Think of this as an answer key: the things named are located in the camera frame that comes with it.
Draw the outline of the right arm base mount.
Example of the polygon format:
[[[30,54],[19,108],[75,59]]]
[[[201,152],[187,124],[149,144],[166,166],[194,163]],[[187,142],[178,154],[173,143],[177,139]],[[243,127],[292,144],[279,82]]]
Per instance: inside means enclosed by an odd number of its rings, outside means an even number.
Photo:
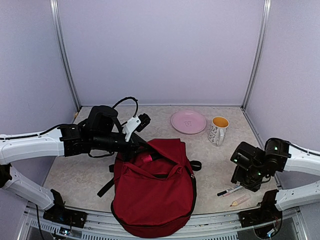
[[[246,211],[240,211],[238,213],[239,221],[242,228],[252,227],[275,220],[279,220],[283,217],[281,211],[267,210],[267,209],[251,209]]]

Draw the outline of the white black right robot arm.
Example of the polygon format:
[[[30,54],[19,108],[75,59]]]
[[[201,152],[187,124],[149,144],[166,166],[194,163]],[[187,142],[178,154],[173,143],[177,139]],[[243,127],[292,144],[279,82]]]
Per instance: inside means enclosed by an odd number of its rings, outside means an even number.
[[[301,172],[319,176],[320,153],[280,138],[270,138],[264,149],[242,141],[233,152],[231,162],[236,164],[231,182],[239,183],[252,192],[257,192],[264,178],[275,176],[277,172]],[[304,186],[269,190],[256,210],[256,218],[266,222],[276,211],[317,203],[320,200],[320,182]]]

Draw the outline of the red student backpack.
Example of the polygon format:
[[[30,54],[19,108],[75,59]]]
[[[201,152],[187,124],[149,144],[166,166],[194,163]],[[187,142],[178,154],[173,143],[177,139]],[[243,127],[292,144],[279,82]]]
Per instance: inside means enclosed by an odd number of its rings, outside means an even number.
[[[142,155],[161,158],[143,163]],[[140,238],[167,237],[189,221],[197,199],[195,171],[202,164],[189,161],[186,144],[179,138],[146,142],[130,161],[117,153],[109,169],[113,178],[97,193],[102,197],[114,187],[110,209],[130,234]]]

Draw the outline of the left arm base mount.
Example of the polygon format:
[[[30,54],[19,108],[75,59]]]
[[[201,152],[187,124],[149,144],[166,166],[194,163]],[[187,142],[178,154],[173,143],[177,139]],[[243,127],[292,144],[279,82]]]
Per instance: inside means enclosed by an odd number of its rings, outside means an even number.
[[[83,229],[87,219],[87,213],[65,207],[53,206],[44,211],[43,218],[54,223]]]

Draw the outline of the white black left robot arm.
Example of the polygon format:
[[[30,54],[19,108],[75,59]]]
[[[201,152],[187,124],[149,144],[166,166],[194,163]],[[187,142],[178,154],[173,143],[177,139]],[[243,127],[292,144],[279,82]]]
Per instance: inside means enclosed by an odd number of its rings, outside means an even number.
[[[50,213],[63,223],[70,218],[59,192],[44,188],[18,172],[12,163],[41,157],[72,157],[90,155],[92,150],[114,153],[134,153],[143,143],[136,135],[151,119],[134,113],[120,123],[115,106],[93,106],[88,117],[78,124],[58,124],[43,132],[0,136],[0,187],[10,191]]]

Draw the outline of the pink highlighter black cap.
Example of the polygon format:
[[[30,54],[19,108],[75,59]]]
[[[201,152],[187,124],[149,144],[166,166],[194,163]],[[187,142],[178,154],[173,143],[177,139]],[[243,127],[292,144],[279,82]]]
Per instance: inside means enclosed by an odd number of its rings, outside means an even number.
[[[149,163],[161,158],[159,154],[144,154],[140,157],[143,163]]]

